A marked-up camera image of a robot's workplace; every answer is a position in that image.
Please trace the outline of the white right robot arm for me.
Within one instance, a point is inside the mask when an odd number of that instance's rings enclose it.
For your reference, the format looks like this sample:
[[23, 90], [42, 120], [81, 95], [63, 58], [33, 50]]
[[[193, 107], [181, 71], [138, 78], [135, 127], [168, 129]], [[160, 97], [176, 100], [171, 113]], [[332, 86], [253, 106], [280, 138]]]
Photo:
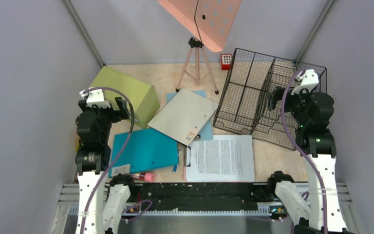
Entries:
[[298, 194], [292, 177], [281, 171], [269, 177], [266, 195], [272, 201], [282, 202], [292, 220], [294, 234], [348, 234], [336, 185], [336, 144], [328, 128], [334, 114], [334, 99], [305, 88], [299, 94], [292, 91], [276, 87], [268, 94], [268, 104], [270, 110], [281, 104], [282, 120], [286, 120], [285, 114], [289, 112], [299, 125], [295, 136], [286, 124], [284, 129], [303, 158], [308, 175], [308, 201]]

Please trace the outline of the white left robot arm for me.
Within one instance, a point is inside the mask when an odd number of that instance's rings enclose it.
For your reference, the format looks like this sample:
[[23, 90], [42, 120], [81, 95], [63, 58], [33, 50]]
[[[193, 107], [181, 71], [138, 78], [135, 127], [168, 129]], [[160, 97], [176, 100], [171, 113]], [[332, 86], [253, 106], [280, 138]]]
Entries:
[[84, 99], [78, 103], [82, 113], [75, 120], [79, 136], [75, 157], [79, 184], [77, 234], [116, 234], [126, 203], [137, 194], [128, 175], [115, 176], [106, 186], [112, 124], [130, 119], [133, 114], [121, 97], [115, 102], [118, 110], [106, 100], [92, 103]]

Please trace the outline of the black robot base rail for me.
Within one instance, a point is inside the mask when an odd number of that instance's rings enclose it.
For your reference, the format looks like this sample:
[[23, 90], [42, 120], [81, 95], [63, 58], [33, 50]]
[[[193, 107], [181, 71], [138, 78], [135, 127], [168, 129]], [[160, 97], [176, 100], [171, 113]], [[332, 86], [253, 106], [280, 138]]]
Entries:
[[126, 215], [286, 215], [266, 183], [135, 183]]

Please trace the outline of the teal file folder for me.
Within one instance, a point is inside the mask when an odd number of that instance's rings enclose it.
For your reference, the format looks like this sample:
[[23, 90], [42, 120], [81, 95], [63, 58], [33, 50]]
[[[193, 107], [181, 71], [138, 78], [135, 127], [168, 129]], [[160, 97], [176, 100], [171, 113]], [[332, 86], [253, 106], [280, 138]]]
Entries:
[[112, 165], [109, 177], [148, 172], [179, 163], [177, 141], [153, 129], [134, 131], [121, 156]]

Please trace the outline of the grey white file folder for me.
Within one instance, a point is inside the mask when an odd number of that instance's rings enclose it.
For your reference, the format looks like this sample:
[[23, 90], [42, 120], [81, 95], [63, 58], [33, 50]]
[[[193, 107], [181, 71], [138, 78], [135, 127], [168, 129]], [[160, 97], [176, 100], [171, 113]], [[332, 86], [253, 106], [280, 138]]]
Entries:
[[181, 89], [148, 123], [148, 126], [189, 146], [206, 122], [214, 115], [218, 103], [191, 90]]

